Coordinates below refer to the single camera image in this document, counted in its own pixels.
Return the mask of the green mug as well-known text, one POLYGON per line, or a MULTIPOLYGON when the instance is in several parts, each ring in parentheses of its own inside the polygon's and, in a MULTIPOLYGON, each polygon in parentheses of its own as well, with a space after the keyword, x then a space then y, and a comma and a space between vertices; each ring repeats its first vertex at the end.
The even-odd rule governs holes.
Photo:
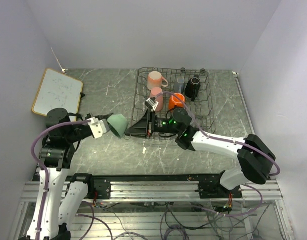
POLYGON ((122 138, 128 129, 129 121, 122 114, 114 114, 107 119, 109 128, 112 133, 118 137, 122 138))

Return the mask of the pink tumbler cup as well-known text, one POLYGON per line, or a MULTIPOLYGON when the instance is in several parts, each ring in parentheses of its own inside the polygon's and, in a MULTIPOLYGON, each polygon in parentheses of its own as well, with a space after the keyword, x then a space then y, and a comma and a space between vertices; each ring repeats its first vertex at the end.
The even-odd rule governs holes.
POLYGON ((164 107, 164 98, 162 94, 163 90, 160 87, 154 87, 151 89, 150 97, 155 97, 155 101, 158 102, 156 112, 160 112, 164 107))

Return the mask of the orange mug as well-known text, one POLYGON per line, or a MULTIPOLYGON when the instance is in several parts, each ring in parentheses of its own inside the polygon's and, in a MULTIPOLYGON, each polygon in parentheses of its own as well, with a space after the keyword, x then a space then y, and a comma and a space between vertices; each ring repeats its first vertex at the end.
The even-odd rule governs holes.
POLYGON ((174 107, 181 107, 184 108, 184 103, 186 102, 186 98, 181 93, 175 93, 174 95, 171 95, 169 99, 169 110, 173 109, 174 107))

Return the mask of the pink mug with handle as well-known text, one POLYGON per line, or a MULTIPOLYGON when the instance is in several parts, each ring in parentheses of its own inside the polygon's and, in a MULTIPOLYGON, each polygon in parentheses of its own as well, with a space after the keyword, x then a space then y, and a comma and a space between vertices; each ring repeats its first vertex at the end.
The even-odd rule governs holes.
POLYGON ((166 80, 163 75, 158 71, 152 71, 148 74, 147 77, 147 88, 152 90, 153 88, 161 88, 161 87, 168 87, 169 82, 166 80))

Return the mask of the blue grey plastic cup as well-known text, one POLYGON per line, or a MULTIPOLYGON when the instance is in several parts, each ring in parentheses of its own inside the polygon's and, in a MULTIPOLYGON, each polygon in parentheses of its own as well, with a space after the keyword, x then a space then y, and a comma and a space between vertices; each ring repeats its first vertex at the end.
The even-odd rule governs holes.
POLYGON ((175 93, 183 94, 185 90, 185 79, 184 78, 178 78, 174 85, 173 85, 173 91, 175 93))

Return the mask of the black mug white inside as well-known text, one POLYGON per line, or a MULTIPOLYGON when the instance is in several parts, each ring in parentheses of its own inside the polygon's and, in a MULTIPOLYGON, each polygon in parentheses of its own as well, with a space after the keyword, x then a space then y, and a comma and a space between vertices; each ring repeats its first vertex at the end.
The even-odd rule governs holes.
POLYGON ((189 79, 184 93, 188 98, 191 99, 192 102, 194 102, 199 95, 200 87, 201 80, 198 77, 192 77, 189 79))

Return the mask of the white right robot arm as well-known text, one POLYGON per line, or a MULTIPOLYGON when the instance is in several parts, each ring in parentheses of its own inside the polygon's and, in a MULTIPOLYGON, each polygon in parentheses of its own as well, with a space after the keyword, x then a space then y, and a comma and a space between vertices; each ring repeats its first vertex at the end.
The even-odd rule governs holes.
POLYGON ((221 173, 214 185, 213 190, 220 198, 247 182, 257 185, 267 182, 276 157, 257 135, 241 138, 211 134, 193 127, 192 121, 182 107, 175 107, 169 118, 158 117, 154 111, 147 110, 125 134, 136 138, 150 138, 154 133, 168 134, 183 150, 211 152, 237 160, 238 166, 221 173))

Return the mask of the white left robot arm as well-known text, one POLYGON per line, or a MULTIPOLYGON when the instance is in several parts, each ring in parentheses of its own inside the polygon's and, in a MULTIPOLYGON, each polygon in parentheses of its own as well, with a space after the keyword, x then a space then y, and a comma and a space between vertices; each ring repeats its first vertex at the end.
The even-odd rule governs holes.
POLYGON ((88 137, 98 139, 110 128, 111 114, 83 118, 64 108, 52 109, 46 116, 46 130, 31 146, 39 166, 39 192, 25 240, 69 240, 71 224, 84 199, 97 195, 92 174, 76 173, 70 180, 69 192, 63 188, 72 159, 80 142, 88 137))

